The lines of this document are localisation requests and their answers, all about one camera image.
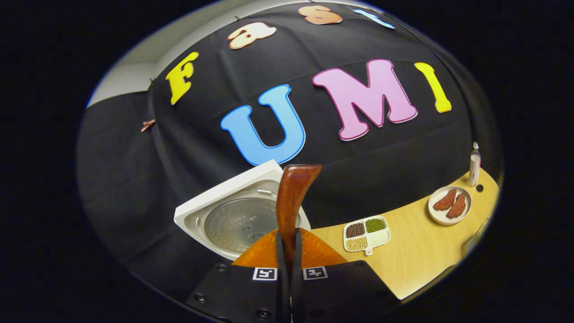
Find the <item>wooden counter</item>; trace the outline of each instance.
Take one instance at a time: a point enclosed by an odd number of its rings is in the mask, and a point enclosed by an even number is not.
[[[391,240],[374,248],[370,256],[365,256],[364,251],[348,252],[343,248],[346,223],[311,232],[348,261],[366,261],[397,298],[404,299],[447,267],[458,264],[464,256],[462,245],[492,214],[498,199],[496,182],[481,169],[478,184],[484,186],[484,190],[479,193],[466,184],[467,179],[468,173],[451,184],[466,189],[472,197],[471,210],[462,221],[451,226],[436,223],[428,210],[429,195],[381,214],[389,225]]]

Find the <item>pink letter m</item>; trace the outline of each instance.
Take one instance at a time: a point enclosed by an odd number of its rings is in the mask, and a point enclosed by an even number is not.
[[[353,140],[369,131],[366,122],[359,120],[355,108],[359,109],[377,127],[383,126],[384,99],[389,104],[390,122],[398,124],[417,116],[417,109],[410,104],[401,83],[393,71],[393,64],[386,59],[367,62],[369,85],[355,79],[340,68],[318,73],[313,84],[324,87],[335,104],[343,129],[342,140]]]

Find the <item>wooden handle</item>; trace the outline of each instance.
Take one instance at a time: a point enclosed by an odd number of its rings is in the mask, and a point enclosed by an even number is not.
[[[295,254],[295,221],[307,190],[321,171],[321,165],[288,165],[277,193],[277,224],[283,239],[285,264],[291,277]]]

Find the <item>beans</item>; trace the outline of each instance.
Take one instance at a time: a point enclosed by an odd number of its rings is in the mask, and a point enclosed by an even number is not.
[[[365,222],[365,225],[367,226],[368,233],[379,231],[386,228],[385,223],[380,219],[367,220],[367,222]]]
[[[347,238],[352,238],[364,234],[364,226],[362,223],[351,224],[347,227]]]
[[[365,249],[367,248],[367,237],[361,237],[358,239],[349,239],[346,242],[346,247],[350,251]]]

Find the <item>yellow letter i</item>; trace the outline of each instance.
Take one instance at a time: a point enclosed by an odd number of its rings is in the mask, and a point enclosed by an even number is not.
[[[452,109],[451,102],[444,94],[443,87],[440,86],[439,80],[436,78],[435,70],[426,63],[415,63],[414,66],[425,75],[426,81],[429,82],[432,93],[435,95],[436,110],[439,113],[450,111]]]

